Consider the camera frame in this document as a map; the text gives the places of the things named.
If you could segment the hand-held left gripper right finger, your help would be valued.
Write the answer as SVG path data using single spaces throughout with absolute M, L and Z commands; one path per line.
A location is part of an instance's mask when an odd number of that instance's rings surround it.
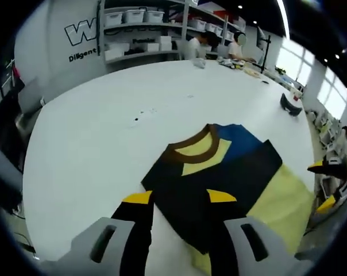
M 207 190 L 212 275 L 287 275 L 296 259 L 263 222 L 238 212 L 232 195 Z

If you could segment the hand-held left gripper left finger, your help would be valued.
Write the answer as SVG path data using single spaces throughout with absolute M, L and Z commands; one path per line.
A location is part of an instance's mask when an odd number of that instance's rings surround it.
M 71 243 L 72 275 L 144 275 L 152 242 L 154 194 L 149 190 L 122 200 Z

